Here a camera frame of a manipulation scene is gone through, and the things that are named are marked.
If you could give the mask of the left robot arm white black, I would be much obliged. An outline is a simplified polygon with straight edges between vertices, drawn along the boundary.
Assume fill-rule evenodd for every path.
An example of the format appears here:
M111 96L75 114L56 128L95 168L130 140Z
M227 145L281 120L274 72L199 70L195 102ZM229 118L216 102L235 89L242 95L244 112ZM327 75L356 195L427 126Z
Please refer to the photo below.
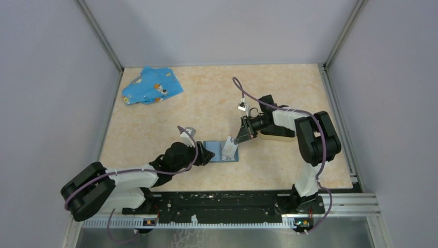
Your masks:
M93 162L61 188L65 209L77 222L98 213L120 210L124 215L155 214L151 188L170 182L174 175L192 166L207 165L215 157L202 142L187 146L173 143L148 164L122 170L107 169Z

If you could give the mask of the white credit card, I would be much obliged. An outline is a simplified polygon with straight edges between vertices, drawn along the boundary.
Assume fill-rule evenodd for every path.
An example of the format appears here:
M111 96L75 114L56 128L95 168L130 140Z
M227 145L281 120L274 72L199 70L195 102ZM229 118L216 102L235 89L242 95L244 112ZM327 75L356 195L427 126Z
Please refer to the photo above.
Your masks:
M223 161L237 161L238 160L238 144L234 142L234 138L227 137L226 141L222 143L221 158Z

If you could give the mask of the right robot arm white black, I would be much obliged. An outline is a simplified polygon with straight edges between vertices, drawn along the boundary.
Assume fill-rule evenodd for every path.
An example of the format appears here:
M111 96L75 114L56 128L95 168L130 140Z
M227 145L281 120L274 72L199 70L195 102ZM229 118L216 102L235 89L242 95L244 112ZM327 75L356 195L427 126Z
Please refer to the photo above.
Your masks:
M320 170L326 162L341 152L341 142L327 112L312 115L277 105L271 95L259 98L260 113L241 117L241 127L234 144L257 137L259 133L273 138L293 138L298 141L305 166L292 187L291 207L304 213L311 206L311 198L319 190Z

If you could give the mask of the blue card holder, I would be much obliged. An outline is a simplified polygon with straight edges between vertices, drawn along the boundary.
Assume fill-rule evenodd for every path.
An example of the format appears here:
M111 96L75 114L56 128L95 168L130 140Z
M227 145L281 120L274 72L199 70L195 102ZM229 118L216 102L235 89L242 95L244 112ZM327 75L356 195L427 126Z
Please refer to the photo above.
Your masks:
M226 141L204 141L203 145L208 150L215 154L215 156L210 160L210 163L229 163L239 161L239 150L236 149L233 158L226 157L222 155L222 150L226 144Z

